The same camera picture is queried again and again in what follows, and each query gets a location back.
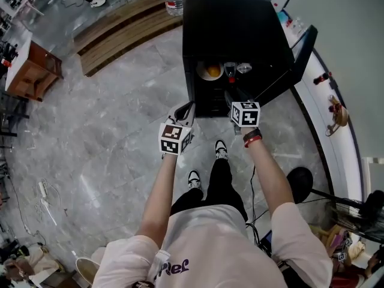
hand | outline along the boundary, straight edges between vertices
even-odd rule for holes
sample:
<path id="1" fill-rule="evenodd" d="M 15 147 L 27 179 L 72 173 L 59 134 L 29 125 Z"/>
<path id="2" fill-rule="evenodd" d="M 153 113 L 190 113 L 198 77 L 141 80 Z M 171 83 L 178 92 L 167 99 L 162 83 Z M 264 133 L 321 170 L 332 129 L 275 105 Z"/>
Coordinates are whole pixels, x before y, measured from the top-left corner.
<path id="1" fill-rule="evenodd" d="M 241 130 L 241 134 L 244 136 L 248 133 L 250 133 L 251 131 L 255 130 L 256 128 L 250 128 L 250 127 L 241 127 L 240 130 Z"/>

table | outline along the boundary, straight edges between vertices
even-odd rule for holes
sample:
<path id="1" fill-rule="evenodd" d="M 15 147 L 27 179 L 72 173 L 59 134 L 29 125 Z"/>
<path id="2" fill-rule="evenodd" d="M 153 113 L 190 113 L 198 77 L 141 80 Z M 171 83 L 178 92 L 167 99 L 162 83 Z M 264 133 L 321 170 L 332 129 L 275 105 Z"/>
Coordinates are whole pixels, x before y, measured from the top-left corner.
<path id="1" fill-rule="evenodd" d="M 8 69 L 5 90 L 20 97 L 42 101 L 47 88 L 62 79 L 61 60 L 32 41 L 29 32 Z"/>

wooden bench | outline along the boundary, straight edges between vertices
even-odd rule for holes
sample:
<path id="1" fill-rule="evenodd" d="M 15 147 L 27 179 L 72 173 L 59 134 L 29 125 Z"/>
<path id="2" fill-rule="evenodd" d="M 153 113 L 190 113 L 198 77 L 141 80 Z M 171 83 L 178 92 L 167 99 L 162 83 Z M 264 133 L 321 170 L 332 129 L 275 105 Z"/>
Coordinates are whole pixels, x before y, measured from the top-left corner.
<path id="1" fill-rule="evenodd" d="M 182 25 L 164 0 L 136 0 L 109 13 L 74 38 L 83 74 L 92 76 L 138 45 Z"/>

shoe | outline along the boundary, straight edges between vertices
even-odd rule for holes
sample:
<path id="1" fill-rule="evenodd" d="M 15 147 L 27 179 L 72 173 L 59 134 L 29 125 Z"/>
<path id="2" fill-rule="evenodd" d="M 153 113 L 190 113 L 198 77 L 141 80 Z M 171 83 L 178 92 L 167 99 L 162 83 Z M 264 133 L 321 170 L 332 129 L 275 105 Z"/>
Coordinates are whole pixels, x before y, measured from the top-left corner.
<path id="1" fill-rule="evenodd" d="M 217 140 L 215 144 L 216 159 L 228 160 L 227 146 L 223 140 Z"/>
<path id="2" fill-rule="evenodd" d="M 197 170 L 192 170 L 190 171 L 188 175 L 188 188 L 193 189 L 193 188 L 201 188 L 201 181 L 200 181 L 200 175 Z"/>
<path id="3" fill-rule="evenodd" d="M 91 1 L 91 7 L 100 7 L 104 3 L 106 3 L 107 0 L 92 0 Z"/>

white wall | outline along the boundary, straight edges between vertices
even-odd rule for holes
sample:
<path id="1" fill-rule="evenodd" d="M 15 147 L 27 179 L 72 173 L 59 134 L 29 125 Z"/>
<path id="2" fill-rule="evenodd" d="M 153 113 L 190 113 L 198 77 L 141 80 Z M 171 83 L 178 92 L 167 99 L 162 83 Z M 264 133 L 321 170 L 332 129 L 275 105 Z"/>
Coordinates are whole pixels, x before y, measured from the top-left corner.
<path id="1" fill-rule="evenodd" d="M 362 157 L 384 157 L 384 0 L 291 0 L 350 112 Z"/>

